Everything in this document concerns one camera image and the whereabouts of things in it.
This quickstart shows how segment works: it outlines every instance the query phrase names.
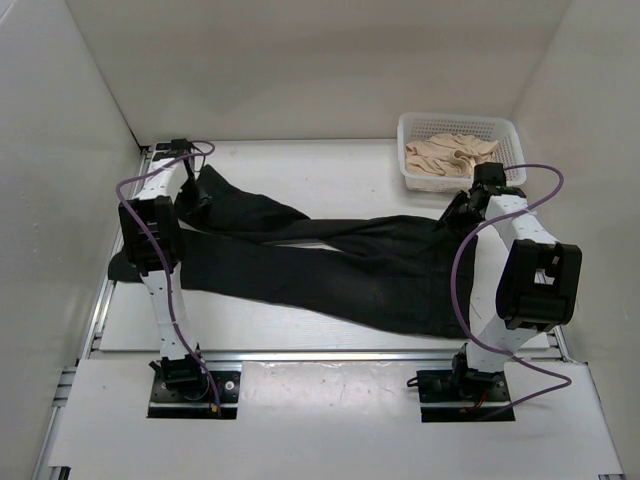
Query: cable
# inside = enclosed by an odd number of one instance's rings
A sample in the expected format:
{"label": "cable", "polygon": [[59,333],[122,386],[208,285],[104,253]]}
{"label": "cable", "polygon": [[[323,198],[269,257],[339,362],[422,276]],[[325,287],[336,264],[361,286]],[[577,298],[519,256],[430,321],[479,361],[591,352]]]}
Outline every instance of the cable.
{"label": "cable", "polygon": [[217,413],[218,416],[221,415],[221,406],[220,406],[220,394],[218,392],[218,389],[216,388],[216,382],[213,379],[213,376],[211,375],[211,372],[209,371],[209,369],[207,368],[207,362],[204,360],[204,358],[202,358],[201,356],[199,356],[189,345],[189,343],[187,342],[187,340],[184,338],[184,335],[182,335],[182,331],[180,330],[180,325],[178,325],[178,321],[176,319],[176,313],[174,311],[173,308],[173,289],[172,289],[172,285],[171,285],[171,267],[169,267],[169,262],[167,260],[167,257],[164,256],[164,253],[162,253],[162,248],[160,248],[160,245],[158,244],[157,240],[154,238],[153,233],[151,233],[151,230],[149,230],[149,228],[145,225],[144,221],[138,216],[138,214],[136,213],[136,211],[133,209],[133,207],[129,204],[129,201],[125,198],[125,196],[122,193],[122,187],[124,187],[125,185],[128,185],[130,183],[134,183],[140,180],[145,180],[147,178],[153,178],[156,175],[158,175],[160,172],[162,172],[163,170],[172,167],[173,165],[180,163],[184,160],[188,160],[190,158],[194,158],[196,156],[199,155],[204,155],[205,157],[211,155],[216,147],[213,143],[208,142],[208,141],[198,141],[197,143],[205,143],[207,145],[209,145],[211,147],[211,150],[209,150],[206,153],[188,153],[186,155],[182,155],[180,157],[174,158],[173,160],[169,161],[167,164],[165,164],[162,168],[158,168],[152,172],[149,173],[145,173],[144,175],[139,175],[137,177],[131,177],[131,178],[127,178],[125,180],[122,180],[120,183],[118,183],[116,185],[116,195],[118,197],[118,199],[120,200],[120,202],[122,202],[122,206],[127,210],[127,212],[129,212],[129,214],[131,215],[131,218],[133,218],[133,220],[138,224],[138,226],[140,227],[140,230],[142,230],[142,233],[144,233],[146,235],[146,237],[149,239],[149,242],[151,243],[151,246],[153,247],[153,249],[155,250],[156,254],[158,255],[158,259],[160,260],[160,263],[162,264],[162,269],[164,270],[164,274],[165,274],[165,278],[167,280],[167,292],[169,293],[168,295],[168,307],[169,307],[169,317],[171,318],[171,323],[173,324],[173,329],[176,332],[176,335],[178,336],[178,338],[180,339],[180,342],[182,343],[182,345],[184,346],[184,348],[187,350],[187,352],[189,352],[189,355],[191,355],[191,358],[193,358],[198,365],[201,366],[201,368],[205,371],[205,374],[207,376],[207,381],[209,382],[209,385],[212,386],[212,390],[213,390],[213,394],[215,397],[215,405],[216,405],[216,409],[217,409]]}
{"label": "cable", "polygon": [[469,235],[467,235],[464,240],[462,240],[462,243],[460,244],[460,247],[458,247],[458,251],[456,252],[456,256],[453,260],[453,266],[451,267],[451,282],[450,282],[450,288],[451,288],[451,301],[453,303],[453,310],[456,314],[456,318],[458,319],[458,323],[460,324],[460,327],[462,328],[462,330],[464,331],[465,335],[476,345],[478,345],[479,347],[492,352],[492,353],[497,353],[499,355],[506,355],[508,356],[510,359],[515,360],[517,363],[519,363],[520,365],[527,367],[531,370],[534,370],[536,372],[539,373],[543,373],[545,375],[549,375],[551,377],[555,377],[558,378],[560,380],[564,380],[563,383],[558,384],[558,385],[554,385],[553,387],[549,387],[549,388],[545,388],[543,390],[539,390],[537,392],[531,393],[529,395],[526,395],[518,400],[515,400],[511,403],[509,403],[508,405],[499,408],[498,410],[495,410],[487,415],[485,415],[484,417],[480,418],[479,420],[486,420],[487,418],[493,417],[494,415],[499,415],[500,413],[515,407],[516,405],[520,405],[521,403],[524,403],[528,400],[531,400],[532,398],[536,398],[539,397],[541,395],[545,395],[547,393],[553,392],[555,390],[560,390],[561,388],[565,388],[568,387],[569,385],[571,385],[571,379],[569,377],[567,377],[566,375],[562,375],[556,372],[552,372],[550,370],[545,370],[544,368],[538,367],[536,365],[530,364],[528,362],[525,362],[523,359],[516,357],[515,354],[513,352],[510,352],[508,350],[502,350],[499,348],[495,348],[492,347],[490,345],[487,345],[485,343],[483,343],[478,337],[476,337],[472,332],[471,329],[467,326],[467,322],[464,319],[464,316],[462,315],[462,309],[460,308],[460,302],[458,300],[458,291],[457,291],[457,280],[458,280],[458,267],[460,265],[460,259],[462,258],[462,254],[464,253],[465,249],[467,248],[467,246],[469,245],[469,243],[471,242],[471,240],[478,234],[480,233],[482,230],[484,230],[485,228],[494,225],[502,220],[506,220],[508,218],[516,218],[519,217],[520,215],[524,215],[525,213],[529,213],[531,210],[539,207],[540,205],[542,205],[545,202],[548,202],[549,200],[551,200],[553,197],[555,197],[557,195],[557,193],[560,191],[560,189],[562,188],[562,186],[564,185],[564,175],[562,175],[562,172],[560,170],[558,170],[555,167],[552,167],[551,165],[543,165],[543,164],[538,164],[538,163],[528,163],[528,164],[524,164],[524,165],[515,165],[515,166],[511,166],[511,167],[506,167],[506,170],[513,170],[516,168],[540,168],[543,170],[550,170],[552,172],[554,172],[556,175],[558,175],[558,185],[556,185],[556,188],[553,189],[553,191],[548,194],[547,196],[541,198],[540,200],[532,203],[531,205],[529,205],[529,207],[527,207],[526,209],[523,210],[518,210],[517,212],[512,212],[512,213],[507,213],[505,215],[500,215],[498,217],[492,218],[491,220],[487,220],[486,222],[478,225],[471,233],[469,233]]}

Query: black pants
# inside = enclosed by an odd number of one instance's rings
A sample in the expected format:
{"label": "black pants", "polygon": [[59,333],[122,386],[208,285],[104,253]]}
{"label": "black pants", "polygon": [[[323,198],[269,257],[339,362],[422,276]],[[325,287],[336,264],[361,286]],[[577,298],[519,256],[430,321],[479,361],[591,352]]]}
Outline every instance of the black pants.
{"label": "black pants", "polygon": [[[179,217],[199,230],[183,230],[182,287],[268,303],[292,305],[380,330],[447,338],[464,336],[449,291],[460,244],[435,220],[394,216],[372,220],[311,220],[263,195],[242,192],[206,166],[198,184],[212,197],[207,215]],[[337,249],[296,248],[320,240]],[[462,311],[469,311],[475,242],[458,273]],[[123,252],[109,278],[140,282]]]}

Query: beige garment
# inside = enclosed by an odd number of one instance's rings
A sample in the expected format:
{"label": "beige garment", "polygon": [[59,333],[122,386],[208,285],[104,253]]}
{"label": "beige garment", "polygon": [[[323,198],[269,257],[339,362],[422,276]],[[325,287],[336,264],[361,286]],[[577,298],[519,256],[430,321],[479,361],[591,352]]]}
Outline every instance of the beige garment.
{"label": "beige garment", "polygon": [[485,142],[474,135],[439,133],[427,141],[405,147],[409,173],[438,177],[472,177],[476,165],[494,159],[500,142]]}

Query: white wall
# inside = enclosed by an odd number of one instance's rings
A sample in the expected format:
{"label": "white wall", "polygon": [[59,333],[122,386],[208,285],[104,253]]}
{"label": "white wall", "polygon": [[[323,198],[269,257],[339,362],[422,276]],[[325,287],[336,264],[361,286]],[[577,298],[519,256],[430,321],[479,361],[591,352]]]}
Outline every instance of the white wall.
{"label": "white wall", "polygon": [[[514,119],[527,160],[567,177],[541,212],[584,253],[566,332],[591,366],[629,478],[640,478],[640,2],[574,0]],[[532,172],[528,191],[553,181]]]}
{"label": "white wall", "polygon": [[63,0],[0,1],[0,478],[28,478],[137,147]]}
{"label": "white wall", "polygon": [[509,116],[569,0],[67,0],[143,144]]}

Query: fabric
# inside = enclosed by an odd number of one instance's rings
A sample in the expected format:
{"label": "fabric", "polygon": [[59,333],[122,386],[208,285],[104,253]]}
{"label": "fabric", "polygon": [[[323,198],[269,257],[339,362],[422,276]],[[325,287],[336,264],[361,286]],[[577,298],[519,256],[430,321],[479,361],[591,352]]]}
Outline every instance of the fabric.
{"label": "fabric", "polygon": [[[184,289],[307,308],[388,332],[464,337],[449,292],[460,242],[446,230],[434,231],[435,220],[311,220],[238,190],[210,166],[198,184],[213,197],[206,217],[188,218],[188,206],[180,196],[176,201],[180,218],[200,230],[183,230]],[[282,245],[300,240],[321,240],[339,251]],[[458,274],[466,312],[474,259],[475,243]],[[112,259],[109,278],[140,282],[123,252]]]}
{"label": "fabric", "polygon": [[476,165],[491,162],[500,142],[473,135],[439,133],[405,147],[407,172],[416,175],[472,177]]}

